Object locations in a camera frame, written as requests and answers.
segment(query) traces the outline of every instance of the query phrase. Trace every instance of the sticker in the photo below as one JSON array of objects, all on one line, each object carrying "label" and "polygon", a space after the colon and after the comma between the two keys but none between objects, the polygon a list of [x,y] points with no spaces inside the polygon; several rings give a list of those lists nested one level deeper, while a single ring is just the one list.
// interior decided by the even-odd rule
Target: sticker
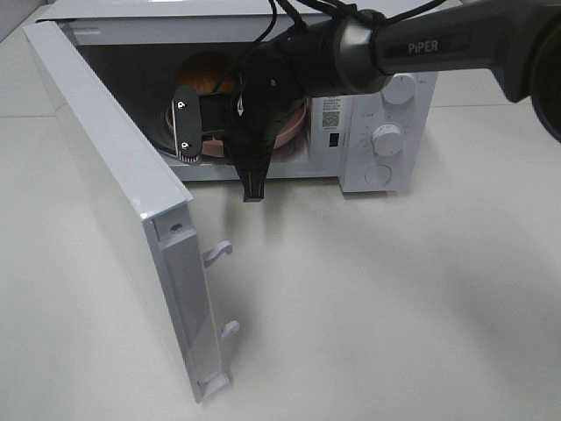
[{"label": "sticker", "polygon": [[325,98],[322,106],[322,129],[337,130],[341,124],[341,98]]}]

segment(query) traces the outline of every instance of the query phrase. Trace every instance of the black cable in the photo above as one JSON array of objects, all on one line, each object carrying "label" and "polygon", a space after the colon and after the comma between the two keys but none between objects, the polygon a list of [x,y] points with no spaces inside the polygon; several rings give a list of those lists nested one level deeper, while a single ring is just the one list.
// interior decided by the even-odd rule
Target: black cable
[{"label": "black cable", "polygon": [[290,4],[288,0],[277,0],[277,3],[294,21],[296,31],[300,31],[306,28],[306,22],[304,22],[304,20],[302,19],[302,15],[292,4]]},{"label": "black cable", "polygon": [[446,0],[432,0],[426,4],[422,4],[410,11],[405,11],[391,18],[385,18],[381,13],[377,12],[373,17],[368,17],[360,11],[357,10],[356,4],[346,4],[340,0],[296,0],[299,3],[305,4],[308,7],[330,15],[335,16],[352,16],[359,22],[370,25],[370,26],[389,26],[400,22],[405,19],[412,18],[414,16],[420,15],[425,11],[430,11],[440,4],[443,4]]},{"label": "black cable", "polygon": [[308,6],[310,9],[315,9],[317,11],[320,11],[324,15],[329,15],[332,18],[337,16],[337,14],[339,13],[339,11],[337,10],[337,7],[333,7],[330,4],[322,3],[322,2],[319,2],[317,0],[296,0],[296,1],[298,3],[302,3],[306,6]]},{"label": "black cable", "polygon": [[274,3],[274,0],[268,0],[269,4],[271,5],[271,11],[273,12],[273,15],[271,17],[271,22],[269,23],[269,26],[265,29],[265,31],[263,31],[263,33],[261,33],[253,42],[252,44],[241,54],[239,55],[239,57],[237,57],[236,60],[234,60],[232,62],[232,64],[230,64],[230,66],[226,69],[226,71],[224,72],[224,74],[222,75],[222,77],[220,78],[220,80],[217,82],[216,85],[214,85],[214,88],[212,89],[212,93],[218,92],[218,89],[220,88],[220,86],[224,83],[224,81],[226,80],[226,77],[228,77],[228,75],[231,73],[231,71],[236,68],[238,66],[238,64],[245,58],[247,57],[247,55],[253,51],[260,43],[263,39],[265,39],[265,37],[271,33],[271,31],[274,28],[274,25],[277,23],[277,6]]},{"label": "black cable", "polygon": [[400,13],[399,15],[395,15],[391,18],[386,18],[386,20],[382,24],[384,26],[388,26],[388,25],[395,24],[396,22],[400,22],[402,20],[412,18],[414,16],[420,15],[421,13],[424,13],[425,11],[430,11],[430,10],[438,7],[440,4],[444,3],[445,1],[446,0],[432,0],[431,2],[423,4],[419,7],[415,7],[414,9],[412,9],[410,11],[405,11],[405,12]]}]

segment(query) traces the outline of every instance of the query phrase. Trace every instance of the power dial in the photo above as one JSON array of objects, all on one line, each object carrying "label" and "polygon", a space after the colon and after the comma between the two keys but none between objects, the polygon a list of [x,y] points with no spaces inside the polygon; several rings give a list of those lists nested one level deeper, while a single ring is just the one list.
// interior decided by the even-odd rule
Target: power dial
[{"label": "power dial", "polygon": [[395,124],[385,124],[372,132],[374,153],[389,157],[398,154],[403,148],[403,131]]},{"label": "power dial", "polygon": [[398,73],[382,90],[387,103],[401,105],[415,96],[416,77],[412,73]]}]

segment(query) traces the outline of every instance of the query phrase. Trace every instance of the white table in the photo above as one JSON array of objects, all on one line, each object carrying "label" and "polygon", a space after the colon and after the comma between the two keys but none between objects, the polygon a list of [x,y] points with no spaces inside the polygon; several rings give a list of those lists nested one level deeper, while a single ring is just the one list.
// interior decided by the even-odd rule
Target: white table
[{"label": "white table", "polygon": [[189,186],[233,383],[202,405],[88,204],[23,35],[0,44],[0,419],[561,418],[561,146],[442,74],[409,193]]}]

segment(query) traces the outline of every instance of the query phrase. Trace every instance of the open microwave door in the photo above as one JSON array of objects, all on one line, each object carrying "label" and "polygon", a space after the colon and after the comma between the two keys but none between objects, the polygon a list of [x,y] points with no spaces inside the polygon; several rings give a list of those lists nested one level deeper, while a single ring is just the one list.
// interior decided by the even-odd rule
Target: open microwave door
[{"label": "open microwave door", "polygon": [[56,23],[25,34],[103,228],[200,402],[229,380],[192,196]]}]

